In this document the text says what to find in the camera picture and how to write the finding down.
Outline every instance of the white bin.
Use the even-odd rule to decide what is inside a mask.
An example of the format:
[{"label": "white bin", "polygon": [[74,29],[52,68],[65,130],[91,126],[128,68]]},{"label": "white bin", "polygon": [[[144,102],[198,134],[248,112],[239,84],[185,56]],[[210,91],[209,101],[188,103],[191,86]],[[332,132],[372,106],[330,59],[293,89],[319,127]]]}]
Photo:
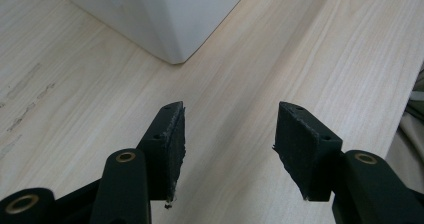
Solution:
[{"label": "white bin", "polygon": [[239,0],[72,0],[151,54],[186,61]]}]

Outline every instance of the white box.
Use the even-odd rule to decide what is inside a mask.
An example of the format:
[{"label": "white box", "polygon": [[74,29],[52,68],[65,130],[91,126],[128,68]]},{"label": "white box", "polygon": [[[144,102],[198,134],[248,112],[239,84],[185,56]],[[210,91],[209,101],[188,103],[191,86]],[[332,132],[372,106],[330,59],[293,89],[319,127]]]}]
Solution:
[{"label": "white box", "polygon": [[186,61],[239,0],[72,0],[172,64]]}]

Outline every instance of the wood grain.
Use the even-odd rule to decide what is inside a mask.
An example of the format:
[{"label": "wood grain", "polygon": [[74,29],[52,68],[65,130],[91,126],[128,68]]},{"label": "wood grain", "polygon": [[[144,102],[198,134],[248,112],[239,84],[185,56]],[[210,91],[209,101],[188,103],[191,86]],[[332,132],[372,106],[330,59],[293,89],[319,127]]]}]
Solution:
[{"label": "wood grain", "polygon": [[0,197],[63,196],[184,101],[187,156],[154,223],[334,223],[271,149],[279,101],[385,156],[424,60],[424,0],[241,0],[183,65],[68,0],[0,0]]}]

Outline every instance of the dark object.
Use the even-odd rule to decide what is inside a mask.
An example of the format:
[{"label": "dark object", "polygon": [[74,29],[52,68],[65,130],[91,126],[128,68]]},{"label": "dark object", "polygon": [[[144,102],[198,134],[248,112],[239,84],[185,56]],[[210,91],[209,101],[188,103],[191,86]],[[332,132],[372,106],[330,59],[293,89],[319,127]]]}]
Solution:
[{"label": "dark object", "polygon": [[342,140],[302,107],[280,103],[274,150],[309,201],[335,193],[337,223],[424,223],[423,195],[380,157],[341,151]]},{"label": "dark object", "polygon": [[136,149],[110,155],[102,179],[58,200],[26,189],[0,202],[0,223],[151,223],[150,200],[174,199],[185,155],[182,102],[164,106]]}]

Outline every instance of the tabletop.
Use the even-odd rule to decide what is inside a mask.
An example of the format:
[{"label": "tabletop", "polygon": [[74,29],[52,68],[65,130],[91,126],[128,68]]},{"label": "tabletop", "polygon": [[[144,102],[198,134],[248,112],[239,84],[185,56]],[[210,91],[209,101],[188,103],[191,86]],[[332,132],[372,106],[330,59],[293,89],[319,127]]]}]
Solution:
[{"label": "tabletop", "polygon": [[101,177],[183,101],[177,200],[153,223],[334,223],[272,150],[278,103],[384,157],[424,60],[424,0],[241,0],[169,65],[69,0],[0,0],[0,198]]}]

